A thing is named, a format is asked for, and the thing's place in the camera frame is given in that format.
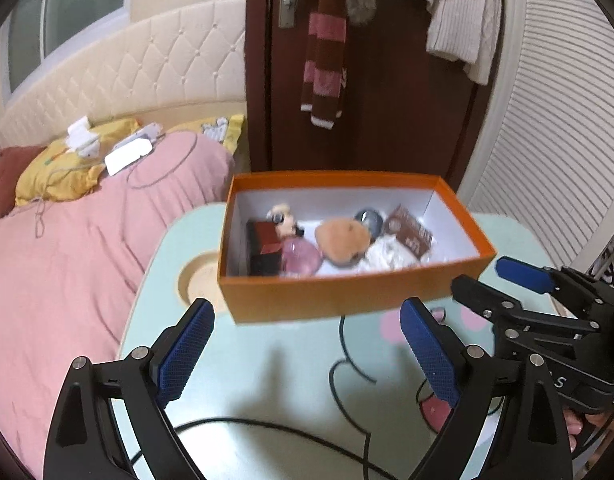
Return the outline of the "person right hand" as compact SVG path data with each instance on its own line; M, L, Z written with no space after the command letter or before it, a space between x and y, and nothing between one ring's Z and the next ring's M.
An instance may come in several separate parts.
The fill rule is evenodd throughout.
M584 414L584 416L579 417L578 414L569 408L564 408L563 415L568 433L569 449L572 453L575 452L577 445L582 442L580 434L584 430L586 422L594 428L601 428L610 419L610 412Z

